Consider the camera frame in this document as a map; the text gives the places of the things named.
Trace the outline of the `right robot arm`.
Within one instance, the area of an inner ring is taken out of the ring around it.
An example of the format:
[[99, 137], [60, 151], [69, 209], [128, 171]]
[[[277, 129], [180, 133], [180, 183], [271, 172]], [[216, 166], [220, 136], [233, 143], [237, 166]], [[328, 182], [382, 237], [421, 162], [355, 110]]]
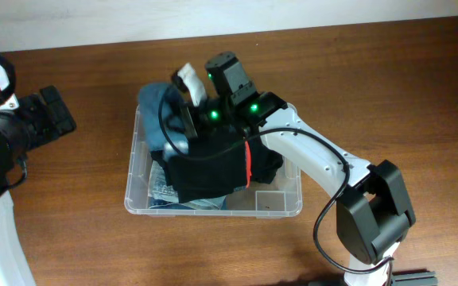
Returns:
[[[395, 274], [394, 252], [416, 222], [399, 168], [388, 160], [372, 164], [340, 148], [308, 126], [296, 109], [271, 91], [259, 91], [233, 52], [212, 57], [204, 68], [217, 99], [209, 100], [190, 64], [171, 77], [192, 101], [181, 108], [185, 135], [201, 137], [231, 125], [244, 141], [259, 139], [318, 183], [329, 195], [313, 227], [313, 241], [331, 265], [343, 271], [342, 285], [436, 285], [434, 272]], [[344, 266], [326, 254], [319, 229], [330, 209], [336, 233], [349, 252]]]

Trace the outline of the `black shorts with red band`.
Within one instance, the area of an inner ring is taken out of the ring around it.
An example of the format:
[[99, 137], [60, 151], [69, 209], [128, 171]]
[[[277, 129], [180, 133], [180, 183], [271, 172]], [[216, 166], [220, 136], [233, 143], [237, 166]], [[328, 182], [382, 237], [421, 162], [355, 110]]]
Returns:
[[[174, 134], [173, 142], [181, 152], [192, 157], [208, 157], [239, 142], [237, 133], [221, 131], [210, 137], [186, 142]], [[186, 160], [175, 154], [165, 137], [155, 133], [145, 140], [150, 155], [164, 171], [165, 186], [172, 188], [180, 203], [215, 199], [248, 187], [247, 147], [239, 145], [214, 159]]]

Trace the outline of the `clear plastic storage container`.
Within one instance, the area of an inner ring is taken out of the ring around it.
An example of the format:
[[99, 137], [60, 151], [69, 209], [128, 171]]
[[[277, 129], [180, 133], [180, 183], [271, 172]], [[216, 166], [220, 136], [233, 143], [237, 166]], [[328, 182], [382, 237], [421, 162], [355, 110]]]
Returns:
[[124, 199], [132, 215], [287, 218], [301, 212], [301, 170], [287, 159], [271, 184], [251, 183], [248, 189], [229, 195], [223, 210], [152, 208], [149, 187], [153, 160], [145, 139], [140, 111], [136, 110]]

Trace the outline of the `small blue denim garment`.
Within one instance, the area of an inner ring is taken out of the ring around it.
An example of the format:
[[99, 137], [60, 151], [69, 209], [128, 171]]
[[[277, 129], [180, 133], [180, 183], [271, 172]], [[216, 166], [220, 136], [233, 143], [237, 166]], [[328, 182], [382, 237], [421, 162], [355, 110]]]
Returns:
[[171, 83], [150, 83], [141, 88], [138, 93], [139, 111], [146, 135], [146, 144], [150, 152], [163, 151], [165, 156], [175, 156], [177, 152], [167, 142], [161, 131], [159, 124], [159, 106], [164, 100], [161, 109], [163, 126], [166, 118], [171, 115], [170, 125], [174, 128], [182, 129], [183, 122], [180, 115], [173, 111], [173, 107], [178, 107], [183, 103], [179, 91]]

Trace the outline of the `black cloth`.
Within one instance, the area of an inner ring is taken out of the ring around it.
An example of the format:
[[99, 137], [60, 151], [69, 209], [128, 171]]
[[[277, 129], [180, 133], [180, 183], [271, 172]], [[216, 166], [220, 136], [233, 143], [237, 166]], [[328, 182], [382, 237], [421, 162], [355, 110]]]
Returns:
[[283, 162], [282, 155], [265, 147], [260, 139], [246, 143], [246, 169], [250, 182], [271, 184]]

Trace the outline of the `dark blue jeans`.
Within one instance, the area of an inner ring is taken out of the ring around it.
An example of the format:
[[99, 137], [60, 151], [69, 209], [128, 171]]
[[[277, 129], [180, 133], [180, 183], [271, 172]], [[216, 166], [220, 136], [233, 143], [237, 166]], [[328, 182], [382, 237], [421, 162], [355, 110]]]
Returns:
[[153, 199], [149, 204], [149, 209], [175, 209], [175, 210], [205, 210], [205, 211], [224, 211], [227, 209], [226, 203], [213, 203], [211, 201], [192, 201], [188, 203], [173, 203], [164, 200]]

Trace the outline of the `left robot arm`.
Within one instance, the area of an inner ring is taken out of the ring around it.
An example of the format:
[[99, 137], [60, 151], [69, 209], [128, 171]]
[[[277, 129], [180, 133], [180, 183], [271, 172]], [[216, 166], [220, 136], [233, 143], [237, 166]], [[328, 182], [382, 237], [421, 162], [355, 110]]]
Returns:
[[0, 285], [33, 285], [10, 192], [28, 178], [27, 154], [76, 130], [54, 86], [18, 98], [14, 66], [0, 54]]

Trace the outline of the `light grey jeans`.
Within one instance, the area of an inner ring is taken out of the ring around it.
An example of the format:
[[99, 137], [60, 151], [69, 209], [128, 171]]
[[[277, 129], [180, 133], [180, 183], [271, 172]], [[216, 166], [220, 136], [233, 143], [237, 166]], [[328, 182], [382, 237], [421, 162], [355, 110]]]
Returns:
[[[149, 204], [153, 199], [159, 199], [173, 203], [181, 203], [179, 200], [179, 193], [174, 188], [168, 172], [157, 160], [153, 160], [151, 165], [148, 196], [150, 198]], [[227, 205], [225, 196], [213, 199], [194, 199], [188, 202], [192, 201], [211, 201], [213, 203], [219, 204], [224, 201]]]

